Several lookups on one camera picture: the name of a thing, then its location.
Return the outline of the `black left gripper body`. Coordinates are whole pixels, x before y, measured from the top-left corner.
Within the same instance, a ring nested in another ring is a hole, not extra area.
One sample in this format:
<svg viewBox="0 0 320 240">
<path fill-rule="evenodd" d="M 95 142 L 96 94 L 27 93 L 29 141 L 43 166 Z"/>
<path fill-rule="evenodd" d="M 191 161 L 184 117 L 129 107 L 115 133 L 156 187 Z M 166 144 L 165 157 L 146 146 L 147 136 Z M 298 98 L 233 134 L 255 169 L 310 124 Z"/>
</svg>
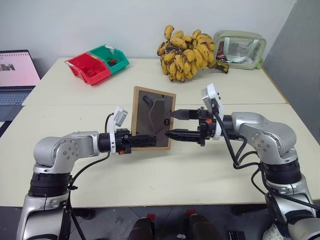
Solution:
<svg viewBox="0 0 320 240">
<path fill-rule="evenodd" d="M 131 133 L 126 128 L 118 128 L 115 132 L 115 151 L 119 155 L 131 154 Z"/>
</svg>

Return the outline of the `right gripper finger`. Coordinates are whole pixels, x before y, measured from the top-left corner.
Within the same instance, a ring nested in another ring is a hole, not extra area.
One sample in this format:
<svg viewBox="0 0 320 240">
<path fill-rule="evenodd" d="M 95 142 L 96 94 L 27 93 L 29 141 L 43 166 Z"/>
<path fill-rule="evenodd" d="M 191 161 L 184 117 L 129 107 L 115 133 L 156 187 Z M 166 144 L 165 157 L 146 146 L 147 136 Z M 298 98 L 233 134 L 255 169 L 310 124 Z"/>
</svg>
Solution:
<svg viewBox="0 0 320 240">
<path fill-rule="evenodd" d="M 180 142 L 195 142 L 200 141 L 201 134 L 199 131 L 191 131 L 188 129 L 172 129 L 164 133 L 168 138 Z"/>
<path fill-rule="evenodd" d="M 179 109 L 179 110 L 172 111 L 170 113 L 170 116 L 178 120 L 197 120 L 198 110 Z"/>
</svg>

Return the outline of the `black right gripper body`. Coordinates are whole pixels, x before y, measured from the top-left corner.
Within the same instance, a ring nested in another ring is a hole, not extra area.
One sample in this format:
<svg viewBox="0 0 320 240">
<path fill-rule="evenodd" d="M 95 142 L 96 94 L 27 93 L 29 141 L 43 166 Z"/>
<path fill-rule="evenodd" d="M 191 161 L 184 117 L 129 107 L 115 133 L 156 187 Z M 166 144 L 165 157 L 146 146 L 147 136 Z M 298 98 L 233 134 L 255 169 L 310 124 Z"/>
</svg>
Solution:
<svg viewBox="0 0 320 240">
<path fill-rule="evenodd" d="M 216 133 L 216 119 L 214 115 L 204 107 L 197 110 L 198 113 L 198 127 L 199 140 L 197 141 L 202 147 L 205 146 L 206 140 L 209 140 Z"/>
</svg>

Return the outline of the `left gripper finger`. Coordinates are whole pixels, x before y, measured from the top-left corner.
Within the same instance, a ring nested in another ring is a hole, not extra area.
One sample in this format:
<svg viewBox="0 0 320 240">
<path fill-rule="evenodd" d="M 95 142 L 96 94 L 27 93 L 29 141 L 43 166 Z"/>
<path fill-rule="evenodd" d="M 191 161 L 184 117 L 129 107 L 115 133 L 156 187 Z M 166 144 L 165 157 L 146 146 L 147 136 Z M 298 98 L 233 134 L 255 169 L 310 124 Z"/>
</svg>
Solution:
<svg viewBox="0 0 320 240">
<path fill-rule="evenodd" d="M 156 145 L 156 141 L 133 141 L 130 143 L 131 147 L 154 147 Z"/>
<path fill-rule="evenodd" d="M 131 136 L 130 137 L 131 141 L 156 141 L 157 137 L 153 135 L 136 135 L 136 136 Z"/>
</svg>

